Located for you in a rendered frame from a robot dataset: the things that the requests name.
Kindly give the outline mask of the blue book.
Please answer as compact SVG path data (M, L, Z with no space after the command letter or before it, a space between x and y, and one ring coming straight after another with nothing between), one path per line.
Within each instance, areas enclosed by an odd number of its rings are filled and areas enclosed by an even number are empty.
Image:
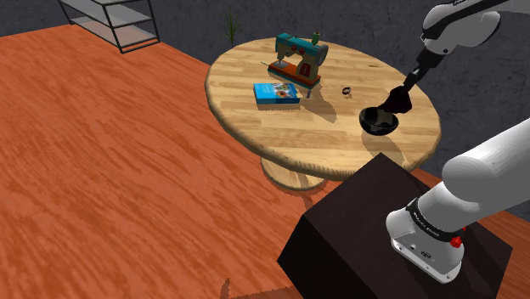
M301 96L293 83L254 83L258 104L298 104Z

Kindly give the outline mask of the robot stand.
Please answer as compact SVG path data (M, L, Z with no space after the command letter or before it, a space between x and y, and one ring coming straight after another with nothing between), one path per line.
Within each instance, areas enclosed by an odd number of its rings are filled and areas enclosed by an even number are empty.
M467 226L457 277L435 281L397 253L388 213L428 186L379 154L300 218L278 263L303 299L496 299L512 248Z

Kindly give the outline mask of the thin green plant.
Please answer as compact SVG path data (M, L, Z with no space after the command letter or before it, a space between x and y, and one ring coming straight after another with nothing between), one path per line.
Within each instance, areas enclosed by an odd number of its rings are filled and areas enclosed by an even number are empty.
M243 25L240 23L240 14L234 14L229 10L225 14L224 20L226 25L224 36L230 41L230 45L234 46L235 34L243 28Z

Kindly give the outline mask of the black bowl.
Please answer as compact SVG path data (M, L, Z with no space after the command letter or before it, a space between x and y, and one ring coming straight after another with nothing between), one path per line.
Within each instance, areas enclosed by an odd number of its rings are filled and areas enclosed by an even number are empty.
M378 107L368 107L359 113L359 123L366 133L384 136L392 133L398 127L399 120L393 113Z

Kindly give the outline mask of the black metal frame shelf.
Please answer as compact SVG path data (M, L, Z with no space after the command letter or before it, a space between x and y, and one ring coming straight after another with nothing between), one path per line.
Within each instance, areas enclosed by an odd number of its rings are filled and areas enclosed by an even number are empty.
M71 25L112 44L121 54L159 43L151 0L57 0Z

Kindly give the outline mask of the round wooden table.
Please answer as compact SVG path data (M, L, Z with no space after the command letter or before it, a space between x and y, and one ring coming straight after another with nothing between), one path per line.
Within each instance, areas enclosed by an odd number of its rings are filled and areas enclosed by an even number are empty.
M282 83L268 73L273 38L240 44L210 66L205 90L209 108L223 129L260 156L262 169L286 189L308 190L324 180L341 181L374 156L384 154L407 171L430 159L442 137L440 118L428 96L413 87L413 108L398 115L395 131L366 133L362 109L381 104L405 76L356 49L330 43L319 69L320 83L298 104L257 104L254 83Z

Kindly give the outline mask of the teal and orange sewing machine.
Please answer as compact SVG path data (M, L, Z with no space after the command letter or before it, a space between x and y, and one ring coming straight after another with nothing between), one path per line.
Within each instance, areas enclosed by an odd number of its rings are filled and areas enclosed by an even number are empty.
M268 72L306 88L307 97L309 97L312 89L321 80L319 67L324 63L329 51L329 46L327 44L319 44L319 40L320 31L315 31L312 34L311 41L306 41L287 33L278 34L274 48L277 53L277 59L273 63L268 64ZM285 57L290 57L293 54L297 54L302 58L297 65L285 60Z

